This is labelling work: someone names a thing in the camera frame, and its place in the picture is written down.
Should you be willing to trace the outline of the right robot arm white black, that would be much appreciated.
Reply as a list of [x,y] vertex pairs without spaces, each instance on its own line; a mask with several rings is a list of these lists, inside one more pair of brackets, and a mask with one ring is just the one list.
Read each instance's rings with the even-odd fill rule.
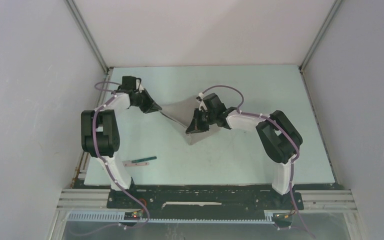
[[291,202],[289,192],[294,183],[293,163],[300,155],[303,138],[280,110],[269,115],[246,113],[237,107],[227,108],[217,94],[197,96],[199,103],[194,109],[192,120],[186,128],[186,134],[198,134],[209,131],[211,125],[228,130],[257,132],[268,157],[276,163],[276,171],[271,187],[271,204],[284,209]]

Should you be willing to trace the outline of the grey cloth napkin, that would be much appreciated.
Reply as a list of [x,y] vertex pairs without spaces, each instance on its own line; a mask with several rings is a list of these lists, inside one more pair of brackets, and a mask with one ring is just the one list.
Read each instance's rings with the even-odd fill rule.
[[214,124],[209,127],[209,131],[186,133],[187,128],[192,122],[194,110],[198,107],[199,102],[196,96],[192,95],[181,101],[161,105],[161,110],[159,111],[170,120],[170,124],[184,138],[189,146],[209,138],[221,130],[220,127]]

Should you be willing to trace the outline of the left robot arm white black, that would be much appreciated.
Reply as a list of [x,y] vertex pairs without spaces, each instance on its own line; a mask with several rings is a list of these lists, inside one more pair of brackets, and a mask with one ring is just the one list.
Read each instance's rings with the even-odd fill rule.
[[137,107],[144,114],[159,112],[162,108],[143,87],[139,77],[123,76],[117,89],[107,89],[106,92],[110,93],[107,101],[81,113],[81,147],[100,161],[111,180],[111,188],[122,191],[118,201],[125,208],[133,208],[138,202],[138,194],[129,189],[133,178],[124,164],[116,160],[121,144],[117,114],[130,107]]

